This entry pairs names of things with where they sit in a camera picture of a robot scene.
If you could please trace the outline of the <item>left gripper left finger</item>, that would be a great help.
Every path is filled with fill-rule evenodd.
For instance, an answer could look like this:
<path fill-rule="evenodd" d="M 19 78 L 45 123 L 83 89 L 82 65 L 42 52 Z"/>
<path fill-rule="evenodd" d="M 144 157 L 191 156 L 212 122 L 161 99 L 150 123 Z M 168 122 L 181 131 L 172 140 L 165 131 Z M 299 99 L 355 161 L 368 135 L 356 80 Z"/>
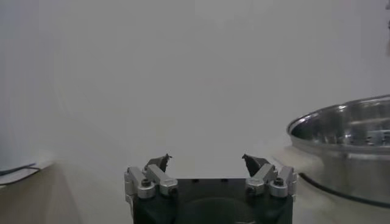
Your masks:
<path fill-rule="evenodd" d="M 126 200 L 133 200 L 135 197 L 148 200 L 157 194 L 175 197 L 178 193 L 179 182 L 166 174 L 170 159 L 171 156 L 166 154 L 150 159 L 142 169 L 129 166 L 124 172 Z"/>

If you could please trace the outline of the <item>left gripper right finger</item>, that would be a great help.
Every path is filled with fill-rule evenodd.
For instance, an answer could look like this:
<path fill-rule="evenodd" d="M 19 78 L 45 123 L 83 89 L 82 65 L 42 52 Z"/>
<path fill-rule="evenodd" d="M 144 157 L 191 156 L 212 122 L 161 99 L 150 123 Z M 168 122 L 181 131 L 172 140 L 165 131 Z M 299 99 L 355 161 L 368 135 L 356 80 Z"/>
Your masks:
<path fill-rule="evenodd" d="M 297 193 L 297 173 L 293 167 L 281 166 L 278 170 L 265 158 L 258 158 L 244 154 L 250 177 L 245 180 L 246 189 L 255 196 L 262 195 L 266 191 L 272 197 L 295 197 Z"/>

